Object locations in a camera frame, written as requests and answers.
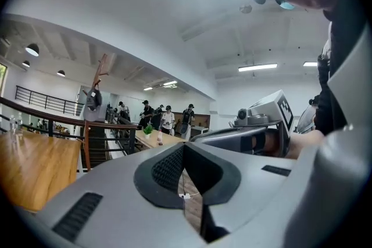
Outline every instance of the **black vent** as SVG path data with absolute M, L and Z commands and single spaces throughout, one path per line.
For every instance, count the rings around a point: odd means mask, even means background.
M 97 193 L 85 193 L 53 227 L 53 231 L 74 242 L 102 198 L 103 196 Z
M 288 177 L 291 173 L 291 170 L 287 170 L 286 168 L 281 167 L 273 167 L 273 166 L 264 166 L 261 170 L 272 172 L 274 174 L 282 175 Z
M 183 148 L 179 148 L 153 166 L 152 178 L 160 186 L 177 193 L 183 169 Z

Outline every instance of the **wooden table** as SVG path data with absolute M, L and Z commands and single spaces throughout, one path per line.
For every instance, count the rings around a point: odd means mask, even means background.
M 80 142 L 24 131 L 0 135 L 0 185 L 16 206 L 36 212 L 76 180 Z
M 155 148 L 155 147 L 159 147 L 158 133 L 159 131 L 153 130 L 150 134 L 150 138 L 146 139 L 145 134 L 142 130 L 136 130 L 135 138 L 141 144 L 145 145 L 147 148 Z M 185 141 L 184 139 L 163 133 L 163 145 L 169 145 L 171 143 L 179 143 L 179 142 L 184 142 L 184 141 Z

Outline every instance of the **person wearing cap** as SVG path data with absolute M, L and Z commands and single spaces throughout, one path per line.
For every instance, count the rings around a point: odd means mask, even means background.
M 130 121 L 130 112 L 128 106 L 126 106 L 123 102 L 119 102 L 119 115 Z
M 190 103 L 182 113 L 181 138 L 188 141 L 191 136 L 191 122 L 195 121 L 194 105 Z
M 266 0 L 254 0 L 264 4 Z M 318 109 L 314 119 L 315 130 L 308 134 L 291 134 L 287 157 L 296 159 L 301 150 L 309 145 L 318 145 L 324 136 L 345 126 L 345 116 L 330 91 L 327 81 L 340 68 L 350 54 L 366 25 L 366 15 L 359 0 L 275 0 L 283 8 L 287 4 L 309 9 L 323 10 L 331 24 L 328 31 L 328 51 L 318 57 L 321 92 Z M 267 154 L 275 156 L 278 148 L 278 135 L 267 134 L 264 148 Z
M 154 110 L 151 123 L 154 129 L 161 130 L 160 121 L 162 119 L 163 105 L 160 105 L 156 110 Z
M 138 125 L 145 128 L 149 124 L 151 117 L 153 116 L 153 108 L 149 105 L 148 100 L 145 100 L 143 104 L 145 105 L 145 107 L 144 111 L 141 114 L 141 121 L 139 121 Z
M 172 110 L 171 106 L 167 106 L 166 107 L 167 112 L 163 114 L 163 117 L 161 120 L 162 132 L 164 132 L 165 134 L 170 134 L 173 129 L 175 119 L 174 119 L 174 114 L 171 112 L 171 110 Z

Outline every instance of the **wooden handrail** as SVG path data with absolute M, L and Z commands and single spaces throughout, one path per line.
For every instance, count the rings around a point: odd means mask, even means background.
M 39 110 L 34 110 L 29 107 L 22 106 L 16 102 L 12 102 L 9 99 L 6 99 L 4 97 L 0 96 L 0 103 L 11 107 L 12 109 L 15 109 L 17 111 L 20 111 L 25 114 L 29 114 L 38 118 L 42 119 L 48 119 L 52 120 L 55 122 L 61 122 L 65 124 L 71 124 L 71 125 L 76 125 L 76 126 L 84 126 L 85 121 L 79 120 L 79 119 L 72 119 L 72 118 L 67 118 L 67 117 L 62 117 L 62 116 L 57 116 L 53 114 L 49 114 L 46 112 L 42 112 Z M 89 122 L 89 126 L 95 126 L 95 127 L 102 127 L 106 129 L 117 129 L 117 130 L 128 130 L 128 129 L 136 129 L 137 125 L 132 124 L 132 125 L 127 125 L 127 124 L 108 124 L 108 123 L 102 123 L 102 122 Z

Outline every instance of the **white ceiling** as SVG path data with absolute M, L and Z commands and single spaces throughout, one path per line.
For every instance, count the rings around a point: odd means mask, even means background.
M 315 76 L 316 61 L 327 40 L 329 21 L 319 11 L 281 9 L 273 0 L 257 5 L 251 0 L 147 0 L 161 11 L 178 34 L 205 58 L 220 81 L 233 77 Z M 241 5 L 253 11 L 242 14 Z M 238 73 L 247 64 L 279 63 L 272 71 Z
M 82 38 L 66 35 L 50 28 L 45 29 L 34 24 L 4 20 L 0 25 L 0 37 L 6 38 L 10 42 L 9 47 L 3 43 L 0 44 L 0 55 L 23 68 L 22 62 L 28 60 L 32 69 L 50 73 L 51 69 L 47 64 L 50 59 L 53 59 L 60 62 L 63 60 L 64 65 L 66 62 L 70 62 L 75 67 L 85 65 L 97 69 L 100 58 L 106 53 L 108 58 L 105 69 L 110 76 L 143 86 L 169 80 L 161 70 L 126 55 L 125 52 L 118 55 Z M 34 57 L 26 52 L 25 47 L 31 43 L 36 43 L 39 46 L 39 57 Z
M 251 0 L 144 0 L 147 8 L 156 11 L 177 29 L 176 33 L 205 59 L 207 69 L 217 81 L 234 78 L 270 76 L 315 76 L 316 68 L 302 67 L 305 60 L 315 61 L 327 39 L 328 21 L 321 12 L 296 8 L 281 9 L 273 0 L 257 5 Z M 242 14 L 241 5 L 251 4 L 253 11 Z M 123 5 L 122 10 L 131 10 Z M 12 26 L 22 33 L 15 43 L 28 44 L 32 38 L 41 41 L 41 51 L 58 59 L 69 59 L 96 66 L 99 57 L 108 52 L 81 39 L 59 32 L 32 28 L 28 24 Z M 19 63 L 20 53 L 14 57 Z M 112 56 L 111 72 L 119 78 L 130 78 L 146 85 L 164 76 L 158 69 L 133 60 L 132 56 Z M 237 68 L 248 64 L 277 62 L 275 70 L 239 73 Z

